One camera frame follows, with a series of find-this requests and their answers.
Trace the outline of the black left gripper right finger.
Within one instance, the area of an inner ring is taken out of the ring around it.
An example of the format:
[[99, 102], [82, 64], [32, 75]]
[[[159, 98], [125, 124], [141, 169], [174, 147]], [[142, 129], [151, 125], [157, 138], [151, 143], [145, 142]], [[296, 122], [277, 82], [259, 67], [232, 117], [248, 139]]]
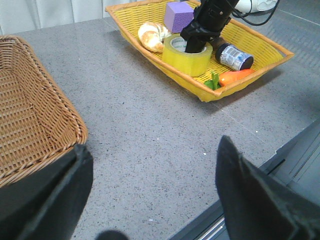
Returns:
[[320, 208], [249, 162], [229, 136], [217, 150], [215, 185], [232, 240], [318, 240]]

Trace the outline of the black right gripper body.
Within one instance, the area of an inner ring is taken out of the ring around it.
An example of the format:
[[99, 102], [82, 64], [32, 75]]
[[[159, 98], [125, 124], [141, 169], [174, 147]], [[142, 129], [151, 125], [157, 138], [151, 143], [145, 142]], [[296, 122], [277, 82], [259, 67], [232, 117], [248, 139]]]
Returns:
[[182, 29], [180, 36], [186, 41], [196, 39], [202, 42], [209, 42], [219, 37], [231, 20], [230, 15], [238, 2], [238, 0], [202, 0], [193, 10], [193, 19]]

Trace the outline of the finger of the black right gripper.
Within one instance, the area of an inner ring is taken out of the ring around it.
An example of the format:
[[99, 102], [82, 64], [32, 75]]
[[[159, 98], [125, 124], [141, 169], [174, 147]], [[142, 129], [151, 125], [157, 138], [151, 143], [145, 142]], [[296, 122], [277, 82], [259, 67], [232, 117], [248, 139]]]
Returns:
[[203, 51], [205, 45], [206, 45], [205, 41], [197, 37], [191, 37], [186, 41], [185, 52], [190, 54], [200, 53]]

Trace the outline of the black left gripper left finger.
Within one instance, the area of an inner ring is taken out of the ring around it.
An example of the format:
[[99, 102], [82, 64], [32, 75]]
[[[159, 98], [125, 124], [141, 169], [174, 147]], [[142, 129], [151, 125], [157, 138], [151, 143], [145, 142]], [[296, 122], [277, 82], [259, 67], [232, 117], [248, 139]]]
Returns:
[[2, 240], [69, 240], [93, 184], [93, 157], [85, 145], [0, 189]]

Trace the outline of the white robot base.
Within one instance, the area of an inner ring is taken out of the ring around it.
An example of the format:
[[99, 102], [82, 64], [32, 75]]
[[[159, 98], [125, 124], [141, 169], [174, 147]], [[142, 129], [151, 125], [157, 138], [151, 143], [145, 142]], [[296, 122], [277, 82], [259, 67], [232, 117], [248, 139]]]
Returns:
[[241, 13], [257, 13], [272, 10], [277, 0], [239, 0], [235, 9]]

